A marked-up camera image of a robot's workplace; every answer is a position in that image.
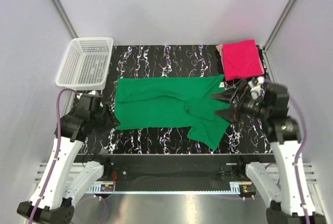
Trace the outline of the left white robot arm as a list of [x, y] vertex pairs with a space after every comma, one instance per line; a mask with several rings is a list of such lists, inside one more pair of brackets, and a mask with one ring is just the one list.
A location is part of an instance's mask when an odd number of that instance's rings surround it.
[[30, 199], [19, 203], [17, 214], [29, 223], [71, 223], [75, 206], [90, 186], [99, 179], [116, 178], [110, 157], [98, 153], [69, 182], [74, 160], [93, 131], [119, 124], [97, 92], [80, 95], [76, 106], [57, 117], [53, 148], [42, 178]]

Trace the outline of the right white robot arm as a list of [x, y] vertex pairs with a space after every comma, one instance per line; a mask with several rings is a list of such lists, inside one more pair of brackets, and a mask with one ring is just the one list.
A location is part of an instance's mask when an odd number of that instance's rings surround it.
[[239, 98], [236, 106], [215, 111], [222, 119], [234, 123], [241, 115], [259, 118], [273, 151], [280, 184], [276, 184], [260, 162], [242, 163], [236, 167], [241, 180], [254, 184], [266, 204], [268, 223], [326, 223], [310, 196], [301, 153], [305, 139], [295, 119], [288, 115], [289, 93], [284, 85], [267, 83], [262, 99], [260, 84], [241, 80], [212, 99], [230, 103]]

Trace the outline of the green t shirt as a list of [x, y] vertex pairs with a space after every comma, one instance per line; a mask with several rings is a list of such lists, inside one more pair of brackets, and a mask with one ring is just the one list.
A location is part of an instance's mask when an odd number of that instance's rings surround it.
[[188, 138], [216, 150], [229, 122], [215, 115], [228, 103], [211, 98], [223, 92], [224, 75], [211, 77], [119, 78], [114, 115], [118, 130], [189, 127]]

